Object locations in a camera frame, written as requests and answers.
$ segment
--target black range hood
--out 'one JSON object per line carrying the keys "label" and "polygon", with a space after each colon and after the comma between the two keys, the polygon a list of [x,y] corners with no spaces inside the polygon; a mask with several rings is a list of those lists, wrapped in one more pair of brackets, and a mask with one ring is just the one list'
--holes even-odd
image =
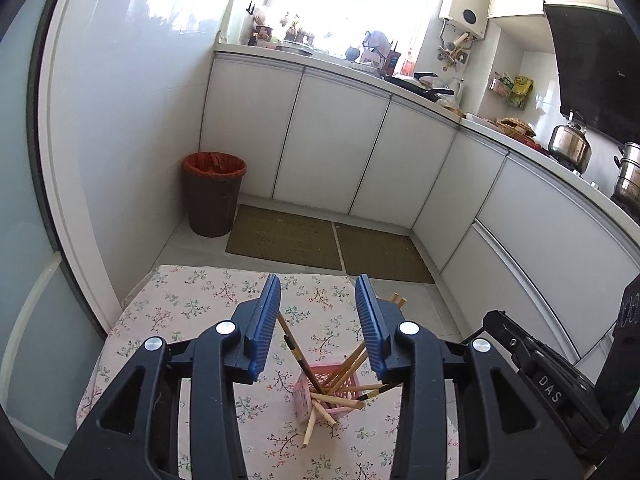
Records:
{"label": "black range hood", "polygon": [[640,43],[620,14],[545,6],[554,38],[560,111],[584,115],[618,142],[640,143]]}

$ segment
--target floral tablecloth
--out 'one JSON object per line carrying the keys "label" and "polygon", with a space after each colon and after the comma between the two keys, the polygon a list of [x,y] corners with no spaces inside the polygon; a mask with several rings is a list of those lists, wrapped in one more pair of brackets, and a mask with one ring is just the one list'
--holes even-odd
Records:
{"label": "floral tablecloth", "polygon": [[[160,266],[125,300],[78,407],[78,425],[140,344],[152,335],[169,342],[195,338],[236,305],[260,295],[268,274],[213,267]],[[341,360],[362,341],[348,276],[279,274],[280,311],[309,362]],[[377,383],[365,362],[361,384]],[[297,422],[291,392],[300,369],[276,324],[264,372],[252,386],[236,384],[236,411],[248,477],[254,480],[386,480],[398,428],[400,388],[368,401],[333,429],[317,424],[302,447],[304,425]],[[182,389],[178,458],[189,479],[189,389]],[[448,421],[447,477],[458,475],[457,431]]]}

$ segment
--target white water heater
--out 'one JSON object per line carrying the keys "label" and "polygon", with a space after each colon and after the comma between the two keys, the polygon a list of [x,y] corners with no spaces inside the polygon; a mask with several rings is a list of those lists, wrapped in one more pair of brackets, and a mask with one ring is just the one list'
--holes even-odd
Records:
{"label": "white water heater", "polygon": [[489,0],[443,0],[440,17],[462,32],[484,38]]}

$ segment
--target trash can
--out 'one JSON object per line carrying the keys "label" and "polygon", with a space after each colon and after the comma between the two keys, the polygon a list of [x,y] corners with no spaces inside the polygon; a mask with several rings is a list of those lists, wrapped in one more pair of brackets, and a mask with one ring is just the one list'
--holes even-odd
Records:
{"label": "trash can", "polygon": [[246,163],[219,152],[188,155],[184,168],[184,195],[189,225],[196,234],[215,238],[231,231]]}

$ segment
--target brown mat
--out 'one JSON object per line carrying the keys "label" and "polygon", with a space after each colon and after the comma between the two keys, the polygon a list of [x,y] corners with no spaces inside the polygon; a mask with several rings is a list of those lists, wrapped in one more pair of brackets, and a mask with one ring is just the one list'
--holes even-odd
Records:
{"label": "brown mat", "polygon": [[241,205],[226,252],[341,270],[331,222]]}
{"label": "brown mat", "polygon": [[346,224],[336,224],[335,228],[347,274],[365,272],[381,280],[434,283],[408,236]]}

